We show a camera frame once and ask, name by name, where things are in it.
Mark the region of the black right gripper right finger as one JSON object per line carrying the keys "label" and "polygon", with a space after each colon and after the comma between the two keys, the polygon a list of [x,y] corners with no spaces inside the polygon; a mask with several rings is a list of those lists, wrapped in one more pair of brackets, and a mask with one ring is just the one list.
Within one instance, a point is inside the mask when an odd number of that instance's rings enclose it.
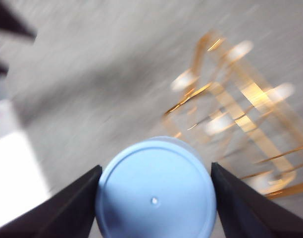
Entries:
{"label": "black right gripper right finger", "polygon": [[303,219],[270,201],[218,163],[211,164],[217,210],[228,238],[303,238]]}

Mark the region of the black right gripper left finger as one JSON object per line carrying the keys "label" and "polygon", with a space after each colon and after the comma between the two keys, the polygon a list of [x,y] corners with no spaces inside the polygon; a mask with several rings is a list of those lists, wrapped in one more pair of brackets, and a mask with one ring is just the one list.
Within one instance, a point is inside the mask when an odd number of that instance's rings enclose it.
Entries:
{"label": "black right gripper left finger", "polygon": [[87,238],[102,167],[97,165],[39,206],[0,227],[0,238]]}

